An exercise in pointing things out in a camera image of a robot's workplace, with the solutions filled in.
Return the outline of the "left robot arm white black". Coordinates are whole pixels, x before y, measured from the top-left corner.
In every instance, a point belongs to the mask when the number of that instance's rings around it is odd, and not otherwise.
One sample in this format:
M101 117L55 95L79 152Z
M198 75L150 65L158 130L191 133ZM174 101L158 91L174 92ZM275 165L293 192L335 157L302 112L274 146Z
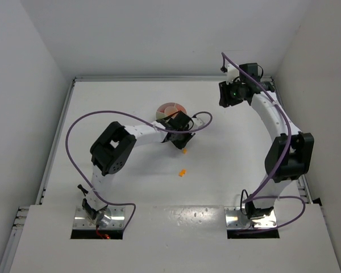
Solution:
M109 124L90 148L93 164L93 189L85 195L82 207L93 224L99 226L106 219L108 203L105 190L127 162L135 147L151 143L171 142L182 150L194 136L188 131L198 126L196 117L183 111L157 119L150 125L124 126L115 121Z

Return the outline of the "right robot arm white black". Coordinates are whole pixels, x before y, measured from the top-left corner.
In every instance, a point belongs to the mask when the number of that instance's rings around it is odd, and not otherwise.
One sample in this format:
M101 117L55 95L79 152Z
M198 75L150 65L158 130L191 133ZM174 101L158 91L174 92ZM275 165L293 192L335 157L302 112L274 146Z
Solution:
M259 115L272 140L264 160L265 177L245 200L242 212L249 220L269 216L276 200L292 181L306 174L310 167L314 137L299 129L277 99L270 81L263 81L258 63L222 65L226 80L219 83L222 107L247 102Z

